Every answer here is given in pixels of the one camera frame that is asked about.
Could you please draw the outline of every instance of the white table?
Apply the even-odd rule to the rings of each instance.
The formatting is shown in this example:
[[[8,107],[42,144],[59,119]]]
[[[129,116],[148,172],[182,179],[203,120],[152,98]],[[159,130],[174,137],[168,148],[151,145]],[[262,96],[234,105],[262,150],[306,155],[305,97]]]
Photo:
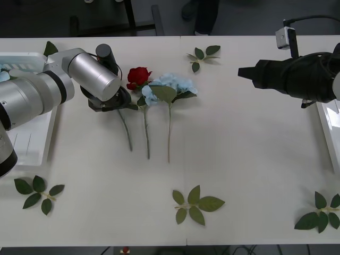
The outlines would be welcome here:
[[[1,39],[1,50],[42,52],[47,39]],[[94,52],[109,44],[123,69],[148,67],[190,77],[199,97],[173,108],[171,164],[167,163],[166,106],[148,112],[151,159],[146,159],[142,113],[124,110],[132,134],[129,152],[116,112],[95,113],[76,84],[75,98],[59,107],[44,169],[18,169],[0,180],[0,246],[194,245],[339,243],[328,226],[294,230],[312,210],[314,191],[330,201],[340,191],[315,107],[279,92],[255,89],[239,67],[283,60],[275,37],[133,37],[50,39],[59,50]],[[298,37],[300,54],[332,51],[338,36]],[[185,53],[221,45],[219,65],[193,74]],[[45,217],[22,210],[15,177],[38,174],[65,190]],[[226,201],[204,213],[206,227],[187,218],[177,226],[173,189],[201,185],[202,196]]]

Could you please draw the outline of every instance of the blue hydrangea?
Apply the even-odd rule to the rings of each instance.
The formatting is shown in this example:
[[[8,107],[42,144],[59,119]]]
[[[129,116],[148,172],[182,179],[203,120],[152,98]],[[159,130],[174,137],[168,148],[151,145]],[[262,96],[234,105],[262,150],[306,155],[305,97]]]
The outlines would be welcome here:
[[[155,79],[149,85],[168,86],[176,90],[177,94],[190,91],[197,94],[197,89],[194,87],[192,80],[183,77],[177,77],[173,73],[165,73],[158,79]],[[142,94],[145,96],[147,105],[154,105],[158,102],[158,98],[152,93],[151,88],[146,85],[142,88]]]
[[[1,69],[4,69],[5,67],[3,66],[3,65],[0,65],[0,70]],[[10,75],[9,75],[9,73],[8,72],[5,72],[5,71],[2,71],[2,72],[0,72],[0,82],[2,82],[2,81],[7,81],[7,80],[9,80],[11,77],[10,77]]]
[[[151,82],[151,83],[149,83],[149,85],[162,86],[162,84],[160,82]],[[155,105],[158,102],[158,98],[154,95],[154,93],[152,93],[152,90],[151,90],[149,85],[145,85],[142,88],[142,94],[143,94],[143,96],[145,96],[145,103],[147,105]]]
[[[173,73],[165,73],[159,77],[159,79],[155,79],[154,82],[159,82],[164,86],[175,89],[177,94],[187,91],[197,94],[197,89],[194,87],[192,80],[183,77],[177,77]]]

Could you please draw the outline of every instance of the metal cylinder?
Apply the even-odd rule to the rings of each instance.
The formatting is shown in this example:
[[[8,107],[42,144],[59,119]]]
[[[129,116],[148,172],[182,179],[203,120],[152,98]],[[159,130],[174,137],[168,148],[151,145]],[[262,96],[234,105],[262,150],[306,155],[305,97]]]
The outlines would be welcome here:
[[[24,78],[1,83],[0,104],[11,122],[10,127],[6,127],[8,130],[30,121],[43,111],[39,93]]]
[[[121,81],[87,53],[77,55],[69,65],[69,75],[101,101],[108,101],[118,91]]]
[[[6,175],[16,164],[18,157],[10,138],[0,121],[0,177]]]

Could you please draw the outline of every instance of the flower stem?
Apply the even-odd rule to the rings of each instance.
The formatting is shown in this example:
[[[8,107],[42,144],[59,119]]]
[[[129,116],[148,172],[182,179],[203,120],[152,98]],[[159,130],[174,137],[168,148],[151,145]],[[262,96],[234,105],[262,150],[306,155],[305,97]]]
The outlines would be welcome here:
[[[148,134],[148,124],[147,124],[147,108],[146,107],[143,110],[143,115],[144,115],[145,136],[147,137],[148,159],[150,159],[150,144],[149,144],[149,134]]]
[[[325,207],[320,209],[319,211],[340,211],[340,209],[332,208],[332,207]]]
[[[47,198],[50,198],[53,201],[57,201],[54,197],[51,197],[49,194],[46,194],[44,192],[41,192],[40,194],[47,196]]]
[[[168,162],[170,163],[171,105],[169,105]]]
[[[192,207],[192,206],[195,206],[195,205],[191,205],[189,203],[185,204],[185,205],[181,205],[181,206],[176,206],[175,209],[180,209],[180,208],[187,208],[187,207]]]
[[[119,109],[117,110],[119,113],[120,118],[122,119],[122,122],[124,124],[125,130],[126,130],[126,134],[127,134],[127,139],[129,140],[129,147],[130,147],[130,151],[132,151],[132,142],[131,142],[131,138],[130,138],[130,133],[129,133],[129,129],[128,126],[125,122],[125,119],[123,118],[123,115],[121,114],[121,112],[119,111]]]

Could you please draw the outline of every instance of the robotic arm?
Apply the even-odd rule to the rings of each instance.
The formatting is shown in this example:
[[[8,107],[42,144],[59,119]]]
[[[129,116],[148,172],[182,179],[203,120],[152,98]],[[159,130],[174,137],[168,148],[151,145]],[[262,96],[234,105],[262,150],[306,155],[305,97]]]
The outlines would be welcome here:
[[[72,99],[71,78],[80,84],[89,98],[89,106],[95,111],[112,111],[131,102],[131,97],[120,87],[120,79],[109,70],[117,67],[111,48],[100,45],[96,53],[98,62],[79,48],[50,55],[43,72],[38,74],[10,70],[10,76],[17,79],[0,83],[0,177],[18,160],[6,130]]]
[[[316,101],[328,103],[340,100],[340,44],[332,53],[317,52],[299,56],[295,29],[290,24],[296,21],[329,18],[313,15],[298,19],[284,20],[284,27],[276,32],[279,49],[290,49],[291,57],[284,61],[261,59],[255,67],[239,69],[239,76],[252,80],[255,88],[275,89],[291,97],[301,98],[301,108]]]

